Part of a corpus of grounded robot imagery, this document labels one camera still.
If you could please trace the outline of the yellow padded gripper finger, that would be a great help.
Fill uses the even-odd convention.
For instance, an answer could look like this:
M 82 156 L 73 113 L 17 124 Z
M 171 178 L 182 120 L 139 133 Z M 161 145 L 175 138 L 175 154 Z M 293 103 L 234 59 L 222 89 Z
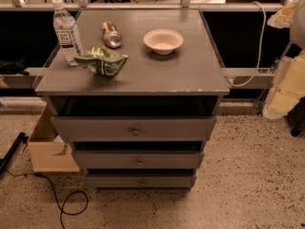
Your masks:
M 262 115 L 279 119 L 288 114 L 305 96 L 305 51 L 294 57 L 284 57 L 275 71 Z
M 276 29 L 289 28 L 290 23 L 293 20 L 293 15 L 297 5 L 298 5 L 297 0 L 290 2 L 289 4 L 284 6 L 281 10 L 277 11 L 274 15 L 272 15 L 268 19 L 267 25 Z

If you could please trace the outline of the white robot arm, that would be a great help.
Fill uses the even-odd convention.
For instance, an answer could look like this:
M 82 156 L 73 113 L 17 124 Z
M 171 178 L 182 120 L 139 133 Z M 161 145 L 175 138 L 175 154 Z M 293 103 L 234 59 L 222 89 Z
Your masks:
M 305 96 L 305 0 L 295 0 L 276 12 L 267 22 L 277 29 L 290 29 L 290 43 L 301 52 L 293 59 L 284 57 L 275 71 L 262 114 L 279 119 L 288 114 Z

